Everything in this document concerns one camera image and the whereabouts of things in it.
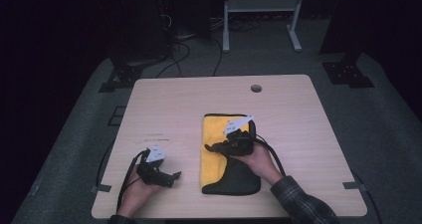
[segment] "table top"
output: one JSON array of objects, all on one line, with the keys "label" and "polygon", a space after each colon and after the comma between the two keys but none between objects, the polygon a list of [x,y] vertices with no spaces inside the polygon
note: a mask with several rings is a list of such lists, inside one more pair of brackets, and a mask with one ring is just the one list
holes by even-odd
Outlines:
[{"label": "table top", "polygon": [[[251,91],[258,85],[262,90]],[[363,216],[366,205],[354,182],[311,79],[305,75],[139,80],[105,169],[92,214],[109,218],[131,160],[157,144],[167,157],[160,170],[182,171],[136,213],[140,218],[286,217],[262,181],[248,196],[204,195],[200,187],[203,116],[243,113],[254,117],[257,134],[276,151],[287,175],[304,191],[327,203],[337,216]]]}]

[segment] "gray carpet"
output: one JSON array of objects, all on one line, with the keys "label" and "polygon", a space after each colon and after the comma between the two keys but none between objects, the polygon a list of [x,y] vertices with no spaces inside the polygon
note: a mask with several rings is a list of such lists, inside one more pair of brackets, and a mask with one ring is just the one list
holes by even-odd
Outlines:
[{"label": "gray carpet", "polygon": [[[420,223],[422,124],[381,66],[365,54],[357,64],[375,88],[331,84],[321,62],[338,61],[341,54],[318,54],[328,23],[318,19],[299,21],[300,53],[293,50],[285,28],[287,21],[263,22],[259,29],[231,33],[231,52],[223,54],[216,76],[310,76],[350,169],[368,191],[362,193],[367,215],[341,218],[342,223],[378,223],[369,195],[383,223]],[[221,32],[213,36],[221,43]],[[217,43],[194,39],[184,44],[189,46],[190,55],[180,62],[182,76],[212,76],[220,56]],[[174,58],[182,58],[186,51],[175,45]],[[171,63],[167,60],[149,67],[142,77],[155,78]],[[106,223],[91,215],[96,197],[91,189],[102,157],[118,132],[118,126],[108,125],[109,119],[116,107],[126,106],[131,92],[117,89],[99,93],[111,71],[110,61],[104,60],[93,73],[13,223]],[[174,66],[161,77],[178,76]]]}]

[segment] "yellow towel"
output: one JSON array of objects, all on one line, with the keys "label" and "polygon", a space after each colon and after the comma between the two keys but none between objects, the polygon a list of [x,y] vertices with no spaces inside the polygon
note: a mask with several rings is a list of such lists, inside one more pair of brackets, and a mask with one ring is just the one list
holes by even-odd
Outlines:
[{"label": "yellow towel", "polygon": [[[226,169],[227,158],[217,152],[208,151],[204,145],[222,142],[227,139],[223,133],[229,120],[244,117],[241,114],[207,114],[203,121],[203,134],[201,144],[201,188],[218,182]],[[249,124],[244,124],[241,131],[249,131]]]}]

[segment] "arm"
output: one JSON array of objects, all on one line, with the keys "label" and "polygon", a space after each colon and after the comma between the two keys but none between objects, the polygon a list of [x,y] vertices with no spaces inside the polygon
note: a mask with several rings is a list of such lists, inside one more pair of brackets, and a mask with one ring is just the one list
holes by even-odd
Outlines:
[{"label": "arm", "polygon": [[123,200],[115,215],[112,215],[108,224],[134,224],[133,215],[146,201],[162,187],[158,185],[146,185],[136,173],[137,165],[133,168],[129,186],[124,191]]},{"label": "arm", "polygon": [[233,158],[245,162],[255,174],[272,185],[272,193],[294,223],[339,223],[335,213],[326,203],[307,195],[291,176],[282,176],[270,153],[260,144],[255,143],[251,155]]}]

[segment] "hand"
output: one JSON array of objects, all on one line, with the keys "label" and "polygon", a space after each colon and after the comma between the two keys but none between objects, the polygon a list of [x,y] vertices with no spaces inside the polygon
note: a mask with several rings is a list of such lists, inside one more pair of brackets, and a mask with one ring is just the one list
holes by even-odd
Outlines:
[{"label": "hand", "polygon": [[155,184],[145,184],[136,173],[137,167],[138,165],[133,168],[130,174],[127,184],[131,184],[124,191],[123,200],[117,210],[117,215],[132,218],[136,211],[146,203],[149,197],[163,188]]},{"label": "hand", "polygon": [[266,180],[270,185],[283,178],[283,175],[274,165],[270,152],[261,144],[254,143],[254,152],[250,155],[232,157],[245,162],[256,175]]}]

